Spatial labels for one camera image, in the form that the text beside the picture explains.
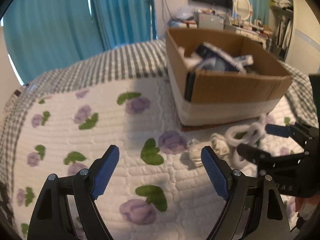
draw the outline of gray checkered blanket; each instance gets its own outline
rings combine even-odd
[[[294,80],[286,97],[296,118],[318,126],[308,76],[284,64]],[[16,147],[25,116],[33,102],[47,94],[64,93],[111,80],[166,76],[164,40],[126,45],[79,61],[65,69],[51,70],[33,80],[14,104],[0,133],[0,206],[13,219],[9,197],[13,197]]]
[[[318,127],[317,111],[313,102],[309,77],[288,64],[280,63],[293,77],[292,85],[285,94],[291,111],[299,122]]]

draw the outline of green leaf pattern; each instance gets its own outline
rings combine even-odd
[[[91,118],[87,118],[84,123],[79,125],[79,130],[86,130],[86,129],[92,129],[96,126],[96,123],[99,120],[99,114],[94,113]]]
[[[49,111],[43,112],[43,117],[42,117],[42,122],[41,122],[42,126],[44,126],[45,122],[47,122],[47,120],[49,119],[50,116],[51,116],[51,114]]]
[[[78,162],[83,162],[86,160],[86,157],[84,157],[84,155],[80,152],[70,152],[68,153],[67,157],[64,158],[63,160],[63,164],[65,165],[69,165],[69,163],[76,163],[76,161]]]
[[[291,121],[291,118],[290,118],[290,117],[286,116],[286,117],[284,118],[284,124],[285,124],[286,126],[289,126],[289,125],[290,125],[290,121]]]
[[[146,202],[153,204],[160,212],[165,212],[168,208],[167,199],[163,190],[155,185],[144,185],[136,188],[136,194],[147,197]]]
[[[35,194],[33,193],[32,188],[26,187],[26,196],[25,196],[26,207],[28,207],[32,203],[34,198],[35,198]]]
[[[43,145],[39,144],[35,147],[35,150],[38,152],[40,160],[43,161],[44,156],[45,156],[45,147]]]
[[[122,93],[118,96],[117,99],[117,104],[120,106],[122,105],[126,100],[130,100],[133,98],[138,98],[141,97],[141,93],[139,92],[127,92],[127,93]]]
[[[161,165],[164,163],[164,158],[158,152],[160,149],[156,147],[156,140],[150,138],[145,142],[140,157],[146,164]]]
[[[28,235],[28,230],[29,230],[29,225],[28,224],[25,224],[25,223],[22,223],[21,224],[21,232],[23,234],[23,237],[27,237]]]

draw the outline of bed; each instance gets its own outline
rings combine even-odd
[[[299,120],[318,126],[308,77],[285,65],[293,84],[266,122]],[[187,142],[207,141],[229,126],[181,132],[166,70],[164,40],[105,52],[33,80],[11,104],[0,133],[2,201],[6,215],[26,238],[36,199],[50,173],[59,177],[89,167],[115,144],[120,160],[103,196],[96,201],[115,240],[205,239],[223,209],[204,168],[194,168]],[[178,143],[178,150],[170,144]],[[298,153],[290,138],[268,135],[261,147],[273,155]],[[146,149],[154,156],[144,157]],[[250,164],[242,169],[255,176]],[[145,204],[146,188],[161,201]],[[290,225],[296,222],[294,199],[282,196]],[[85,235],[74,199],[69,198],[75,228]],[[134,216],[128,210],[142,208]]]

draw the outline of blue gripper pad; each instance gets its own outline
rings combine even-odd
[[[267,124],[265,127],[267,134],[288,138],[291,135],[289,126],[281,126],[275,124]]]
[[[105,157],[103,156],[100,161],[101,168],[94,177],[93,187],[90,193],[91,197],[96,200],[98,196],[103,195],[106,187],[109,183],[111,175],[116,168],[116,165],[119,161],[120,152],[118,147],[113,147],[111,153]]]
[[[228,192],[228,181],[206,147],[201,150],[201,161],[217,194],[223,197],[224,200],[228,200],[230,195]]]

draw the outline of metal screw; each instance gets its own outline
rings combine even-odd
[[[265,170],[261,170],[261,171],[259,172],[259,174],[260,174],[260,176],[264,176],[264,175],[267,174],[267,172],[266,172]]]
[[[48,176],[48,180],[54,180],[56,178],[56,174],[50,174]]]
[[[240,176],[240,175],[241,175],[241,171],[239,171],[239,170],[234,170],[234,171],[233,171],[233,175]]]
[[[270,175],[266,175],[264,176],[264,178],[267,180],[267,181],[272,181],[272,177]]]
[[[82,170],[80,171],[80,174],[81,174],[81,175],[87,175],[88,172],[89,172],[88,169],[82,169]]]

